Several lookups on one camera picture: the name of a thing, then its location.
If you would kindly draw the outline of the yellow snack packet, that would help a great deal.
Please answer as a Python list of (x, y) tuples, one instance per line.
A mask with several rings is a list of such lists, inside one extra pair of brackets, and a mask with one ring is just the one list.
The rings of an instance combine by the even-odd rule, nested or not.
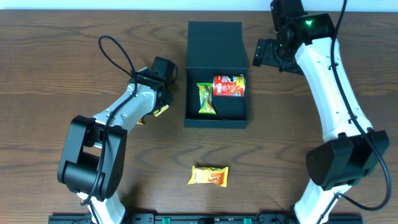
[(169, 105), (165, 105), (165, 106), (161, 107), (160, 109), (155, 110), (155, 111), (153, 112), (153, 115), (154, 115), (155, 117), (158, 117), (158, 116), (160, 116), (164, 111), (166, 111), (168, 108), (169, 108)]

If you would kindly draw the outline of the green snack packet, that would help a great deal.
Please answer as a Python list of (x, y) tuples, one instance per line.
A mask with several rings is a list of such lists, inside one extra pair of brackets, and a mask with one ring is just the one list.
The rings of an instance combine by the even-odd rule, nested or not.
[(216, 111), (212, 105), (212, 83), (197, 83), (200, 96), (200, 109), (199, 114), (216, 114)]

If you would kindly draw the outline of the red Pringles can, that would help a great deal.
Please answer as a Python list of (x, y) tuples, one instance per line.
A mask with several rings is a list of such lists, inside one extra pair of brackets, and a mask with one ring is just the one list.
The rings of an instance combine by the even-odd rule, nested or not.
[(243, 97), (246, 91), (244, 75), (216, 75), (213, 79), (214, 96)]

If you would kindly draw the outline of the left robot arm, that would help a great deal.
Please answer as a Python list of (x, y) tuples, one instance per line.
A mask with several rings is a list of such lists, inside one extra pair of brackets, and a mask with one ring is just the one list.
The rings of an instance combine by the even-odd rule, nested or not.
[(126, 208), (117, 193), (124, 169), (127, 135), (148, 114), (161, 114), (172, 102), (169, 85), (178, 77), (172, 61), (156, 57), (151, 68), (133, 71), (126, 91), (92, 116), (72, 119), (57, 179), (81, 198), (92, 223), (122, 223)]

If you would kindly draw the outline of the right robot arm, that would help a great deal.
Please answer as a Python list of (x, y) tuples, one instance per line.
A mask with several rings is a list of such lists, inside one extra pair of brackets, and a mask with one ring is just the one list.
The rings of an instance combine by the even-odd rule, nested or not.
[(339, 23), (326, 13), (309, 14), (300, 0), (270, 4), (275, 39), (257, 43), (253, 65), (303, 75), (317, 106), (323, 144), (307, 153), (309, 183), (286, 223), (327, 223), (347, 191), (376, 166), (387, 172), (385, 131), (375, 131), (363, 113), (341, 61)]

